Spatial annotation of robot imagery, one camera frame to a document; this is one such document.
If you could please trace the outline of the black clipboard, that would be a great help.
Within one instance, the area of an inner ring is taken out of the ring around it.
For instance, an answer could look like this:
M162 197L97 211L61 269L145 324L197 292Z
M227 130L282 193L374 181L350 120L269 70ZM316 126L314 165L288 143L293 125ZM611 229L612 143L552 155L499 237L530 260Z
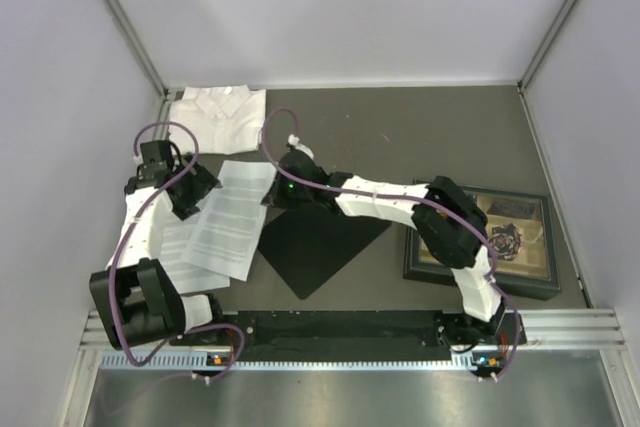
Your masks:
M295 296L305 300L389 227L388 221L307 206L266 224L258 251Z

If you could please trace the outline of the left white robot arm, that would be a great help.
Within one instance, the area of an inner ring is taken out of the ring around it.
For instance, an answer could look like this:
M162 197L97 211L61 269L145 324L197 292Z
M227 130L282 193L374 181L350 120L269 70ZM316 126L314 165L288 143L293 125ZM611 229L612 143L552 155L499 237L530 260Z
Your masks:
M197 203L219 185L200 164L190 167L169 140L140 145L141 164L124 187L126 216L119 256L95 272L89 290L111 346L122 348L111 306L116 306L122 334L130 347L162 341L189 331L205 343L226 334L227 321L211 294L182 295L170 279L160 254L169 220L185 221L199 212Z

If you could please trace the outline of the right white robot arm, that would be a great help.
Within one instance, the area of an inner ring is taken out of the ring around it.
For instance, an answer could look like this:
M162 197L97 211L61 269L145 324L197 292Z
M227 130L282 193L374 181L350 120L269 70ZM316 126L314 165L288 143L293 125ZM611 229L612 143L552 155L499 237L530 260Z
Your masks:
M308 298L398 224L418 235L461 293L462 313L437 318L443 341L496 341L507 320L514 324L512 340L519 341L521 317L509 311L494 280L497 255L488 241L487 217L450 178L398 185L328 173L298 148L275 168L262 203L281 213L265 226L259 251L298 298Z

